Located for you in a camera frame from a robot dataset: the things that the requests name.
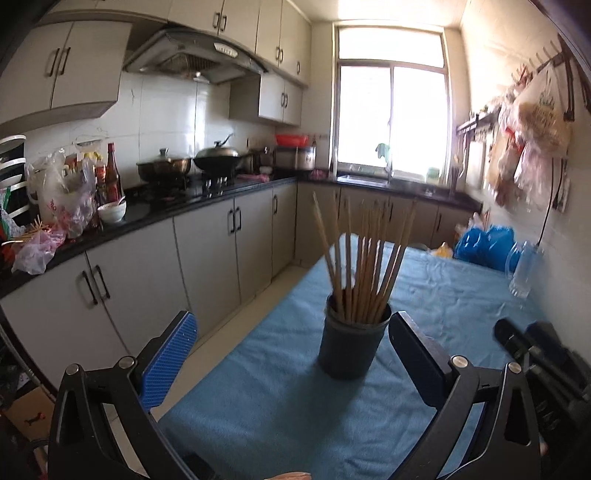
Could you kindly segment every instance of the metal bolt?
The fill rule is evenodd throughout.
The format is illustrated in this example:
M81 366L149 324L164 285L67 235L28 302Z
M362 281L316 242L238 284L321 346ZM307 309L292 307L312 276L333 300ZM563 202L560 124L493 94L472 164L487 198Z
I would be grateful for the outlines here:
M68 365L66 367L66 375L74 375L74 374L78 373L79 369L80 369L80 367L78 367L78 364Z
M134 357L125 356L121 360L119 360L119 363L117 363L117 365L119 365L120 368L127 369L127 368L131 368L132 366L134 366L134 363L135 363Z
M466 368L468 366L468 360L461 355L456 355L452 358L452 363L458 368Z
M516 362L511 362L509 364L509 370L511 370L515 374L521 373L521 365Z

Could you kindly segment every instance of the range hood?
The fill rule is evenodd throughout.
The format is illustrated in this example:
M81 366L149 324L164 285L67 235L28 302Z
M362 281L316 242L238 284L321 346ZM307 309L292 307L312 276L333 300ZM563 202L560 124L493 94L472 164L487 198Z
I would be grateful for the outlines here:
M189 28L160 30L125 62L124 69L214 85L267 72L245 50Z

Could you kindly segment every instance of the tiled floor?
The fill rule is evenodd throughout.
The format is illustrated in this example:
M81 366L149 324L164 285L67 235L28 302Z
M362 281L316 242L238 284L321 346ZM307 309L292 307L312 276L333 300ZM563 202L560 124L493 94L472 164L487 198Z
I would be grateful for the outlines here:
M306 269L290 266L279 274L271 285L247 304L214 335L197 344L197 349L187 358L170 388L162 405L151 410L159 420L169 409L204 378L236 345L275 308L289 291L306 274ZM111 423L128 465L145 475L135 456L119 419Z

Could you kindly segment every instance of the cardboard box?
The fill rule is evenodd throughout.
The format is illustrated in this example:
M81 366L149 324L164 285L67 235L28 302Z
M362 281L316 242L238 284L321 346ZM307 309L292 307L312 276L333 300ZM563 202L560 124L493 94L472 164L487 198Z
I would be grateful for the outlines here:
M15 400L4 414L29 440L49 437L53 402L39 387Z

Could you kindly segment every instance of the blue plastic bag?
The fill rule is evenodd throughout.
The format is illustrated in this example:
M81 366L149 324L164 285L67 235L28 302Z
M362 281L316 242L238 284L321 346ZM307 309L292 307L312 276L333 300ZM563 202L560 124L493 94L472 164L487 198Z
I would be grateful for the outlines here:
M512 228L493 225L484 232L473 227L462 235L453 256L465 262L504 272L505 263L513 245L515 245L515 232ZM516 253L511 257L510 271L515 270L519 256Z

